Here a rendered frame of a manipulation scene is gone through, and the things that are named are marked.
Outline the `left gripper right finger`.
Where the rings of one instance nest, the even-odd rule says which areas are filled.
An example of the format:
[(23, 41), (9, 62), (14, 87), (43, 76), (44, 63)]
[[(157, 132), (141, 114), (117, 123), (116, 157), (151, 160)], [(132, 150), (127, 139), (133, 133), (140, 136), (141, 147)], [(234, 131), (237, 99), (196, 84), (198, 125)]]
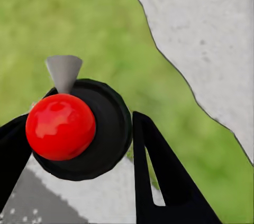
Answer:
[[(137, 224), (222, 224), (152, 119), (133, 111)], [(153, 202), (147, 148), (166, 206)]]

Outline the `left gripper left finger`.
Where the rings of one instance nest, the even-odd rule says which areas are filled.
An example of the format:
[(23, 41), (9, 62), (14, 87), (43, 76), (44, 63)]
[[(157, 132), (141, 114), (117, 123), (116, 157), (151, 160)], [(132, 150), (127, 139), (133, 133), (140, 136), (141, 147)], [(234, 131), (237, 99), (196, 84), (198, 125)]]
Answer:
[(32, 154), (22, 115), (0, 127), (0, 214)]

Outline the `insectifuge atomizer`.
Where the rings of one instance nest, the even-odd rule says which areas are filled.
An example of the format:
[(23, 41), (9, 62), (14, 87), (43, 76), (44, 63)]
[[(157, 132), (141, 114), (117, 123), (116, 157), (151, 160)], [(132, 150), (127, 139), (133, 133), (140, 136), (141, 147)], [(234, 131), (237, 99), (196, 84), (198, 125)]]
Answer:
[(52, 55), (45, 64), (56, 87), (28, 115), (25, 131), (32, 154), (59, 179), (95, 179), (129, 151), (132, 114), (108, 84), (77, 79), (81, 59)]

